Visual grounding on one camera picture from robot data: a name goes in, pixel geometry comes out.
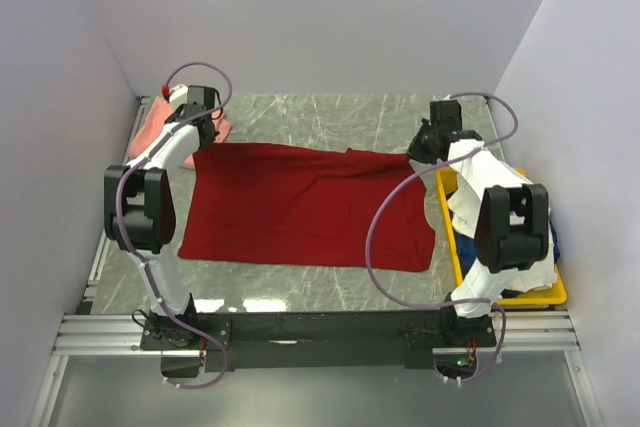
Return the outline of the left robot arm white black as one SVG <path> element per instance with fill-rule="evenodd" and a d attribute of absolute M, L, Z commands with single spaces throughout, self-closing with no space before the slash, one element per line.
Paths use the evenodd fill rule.
<path fill-rule="evenodd" d="M 207 86 L 165 86 L 163 93 L 149 113 L 156 132 L 138 142 L 130 161 L 104 173 L 104 231 L 137 264 L 151 300 L 151 327 L 164 328 L 173 346 L 186 349 L 199 339 L 200 325 L 171 247 L 176 212 L 170 174 L 214 142 L 213 115 L 224 103 Z"/>

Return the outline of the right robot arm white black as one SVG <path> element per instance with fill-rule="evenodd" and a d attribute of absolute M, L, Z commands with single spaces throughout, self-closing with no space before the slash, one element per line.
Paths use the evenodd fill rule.
<path fill-rule="evenodd" d="M 455 311 L 438 324 L 442 340 L 460 346 L 474 333 L 472 319 L 487 315 L 522 272 L 553 262 L 548 192 L 494 156 L 477 132 L 465 130 L 461 104 L 454 99 L 430 103 L 429 118 L 407 154 L 457 173 L 449 209 L 456 224 L 474 234 L 475 260 L 450 294 Z"/>

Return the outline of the red t shirt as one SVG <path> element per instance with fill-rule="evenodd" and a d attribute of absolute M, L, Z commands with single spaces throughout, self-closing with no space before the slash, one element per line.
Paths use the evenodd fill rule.
<path fill-rule="evenodd" d="M 194 156 L 196 182 L 179 255 L 251 264 L 429 269 L 435 232 L 426 188 L 405 154 L 214 144 Z"/>

